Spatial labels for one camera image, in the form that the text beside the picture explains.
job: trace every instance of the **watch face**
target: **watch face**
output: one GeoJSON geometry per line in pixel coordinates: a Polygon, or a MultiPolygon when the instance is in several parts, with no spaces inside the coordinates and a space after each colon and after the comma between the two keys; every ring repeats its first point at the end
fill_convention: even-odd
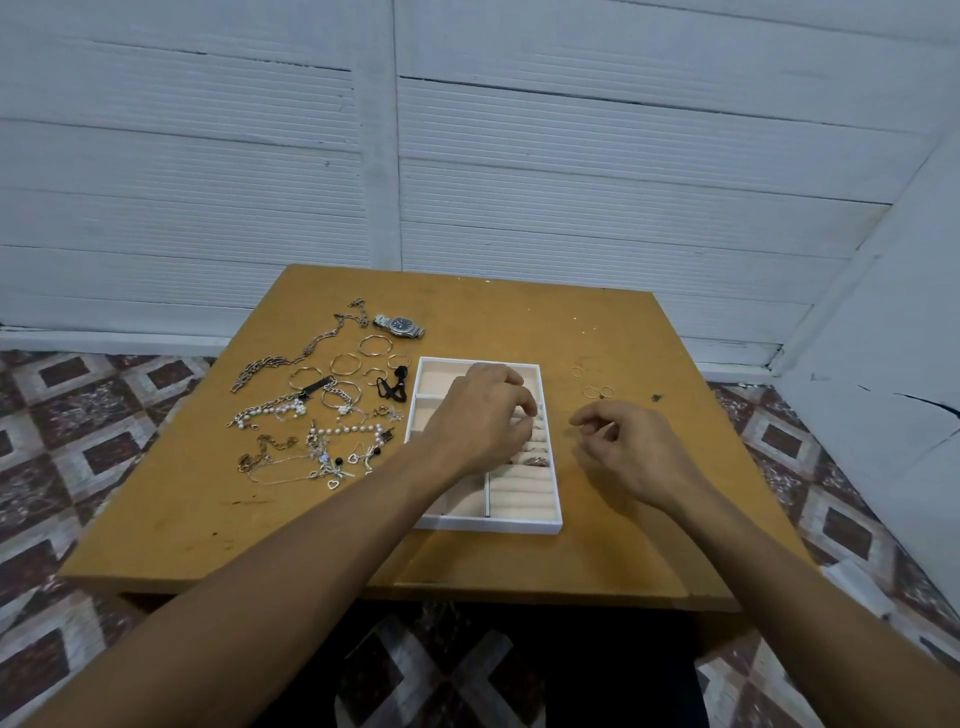
{"type": "Polygon", "coordinates": [[[410,319],[404,319],[397,316],[390,322],[390,328],[399,333],[407,333],[414,330],[414,323],[410,319]]]}

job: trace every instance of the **wristwatch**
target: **wristwatch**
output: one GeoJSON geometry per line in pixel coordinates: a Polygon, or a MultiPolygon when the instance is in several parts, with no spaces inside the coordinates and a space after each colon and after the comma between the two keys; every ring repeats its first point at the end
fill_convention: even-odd
{"type": "Polygon", "coordinates": [[[426,332],[425,328],[417,326],[410,319],[402,316],[390,318],[382,313],[373,318],[373,325],[377,328],[385,328],[394,336],[403,336],[408,339],[420,339],[426,332]]]}

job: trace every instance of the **hand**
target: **hand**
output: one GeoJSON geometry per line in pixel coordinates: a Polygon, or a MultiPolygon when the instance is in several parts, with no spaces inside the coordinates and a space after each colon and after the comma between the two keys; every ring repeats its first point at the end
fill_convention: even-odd
{"type": "Polygon", "coordinates": [[[570,424],[580,426],[583,452],[613,471],[635,498],[667,514],[683,497],[712,490],[660,412],[602,400],[578,409],[570,424]]]}
{"type": "Polygon", "coordinates": [[[530,439],[537,403],[522,385],[523,377],[503,364],[474,364],[453,380],[421,437],[454,465],[458,479],[503,465],[530,439]],[[518,405],[526,417],[511,425],[518,405]]]}

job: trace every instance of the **yellow tabletop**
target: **yellow tabletop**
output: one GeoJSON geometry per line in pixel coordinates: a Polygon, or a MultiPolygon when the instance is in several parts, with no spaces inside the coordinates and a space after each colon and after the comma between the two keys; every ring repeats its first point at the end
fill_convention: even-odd
{"type": "MultiPolygon", "coordinates": [[[[366,596],[735,609],[720,577],[680,528],[577,462],[566,422],[588,402],[585,386],[610,386],[618,398],[663,412],[716,486],[806,559],[651,294],[294,265],[84,534],[61,575],[114,593],[179,592],[306,509],[337,497],[325,480],[256,485],[237,471],[239,456],[256,452],[257,434],[302,441],[309,417],[283,424],[260,417],[259,432],[225,424],[239,410],[291,391],[294,367],[280,367],[263,370],[232,394],[244,366],[269,354],[293,358],[334,327],[333,313],[355,313],[347,304],[356,298],[366,299],[371,319],[379,313],[406,316],[426,327],[421,340],[396,339],[394,352],[411,357],[411,373],[420,355],[540,364],[564,515],[556,536],[414,530],[374,575],[366,596]],[[575,366],[585,370],[582,377],[572,375],[575,366]],[[662,397],[652,403],[655,394],[662,397]]],[[[327,373],[335,354],[356,352],[360,339],[375,332],[372,325],[361,329],[347,321],[304,364],[327,373]]],[[[382,358],[364,357],[361,371],[382,358]]],[[[358,377],[344,378],[361,382],[358,377]]],[[[309,380],[304,373],[297,384],[309,380]]],[[[382,402],[371,387],[364,389],[361,407],[382,402]]],[[[317,400],[307,406],[318,425],[335,426],[336,412],[317,400]]],[[[398,439],[384,456],[399,447],[404,427],[398,424],[398,439]]],[[[331,453],[346,457],[355,444],[335,439],[331,453]]],[[[357,482],[347,479],[341,490],[357,482]]],[[[338,555],[334,550],[317,558],[338,555]]]]}

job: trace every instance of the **chain bracelet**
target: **chain bracelet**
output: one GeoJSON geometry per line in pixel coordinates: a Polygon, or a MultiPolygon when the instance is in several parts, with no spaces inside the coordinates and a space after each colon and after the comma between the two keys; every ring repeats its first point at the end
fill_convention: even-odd
{"type": "Polygon", "coordinates": [[[244,454],[237,463],[237,470],[241,473],[249,473],[257,465],[259,465],[260,461],[264,458],[267,459],[267,462],[271,461],[270,455],[267,454],[268,444],[274,446],[276,449],[292,448],[297,444],[297,438],[288,437],[287,441],[281,444],[270,435],[260,435],[258,438],[256,438],[256,444],[260,448],[260,452],[256,456],[244,454]]]}
{"type": "Polygon", "coordinates": [[[305,347],[303,347],[303,352],[296,359],[288,359],[286,356],[265,356],[262,359],[252,361],[250,364],[244,367],[243,372],[240,373],[240,376],[237,377],[236,382],[234,382],[233,386],[230,387],[230,392],[233,392],[234,394],[239,392],[240,389],[253,378],[253,375],[255,375],[264,367],[276,368],[289,366],[291,364],[300,364],[303,359],[314,352],[320,342],[340,333],[340,329],[344,327],[347,319],[355,321],[360,328],[366,328],[367,324],[370,323],[370,318],[367,315],[367,308],[364,306],[364,303],[365,301],[363,299],[355,299],[348,306],[348,308],[359,308],[359,317],[350,313],[333,314],[333,318],[337,320],[336,328],[332,328],[330,331],[325,331],[324,333],[315,336],[305,347]]]}

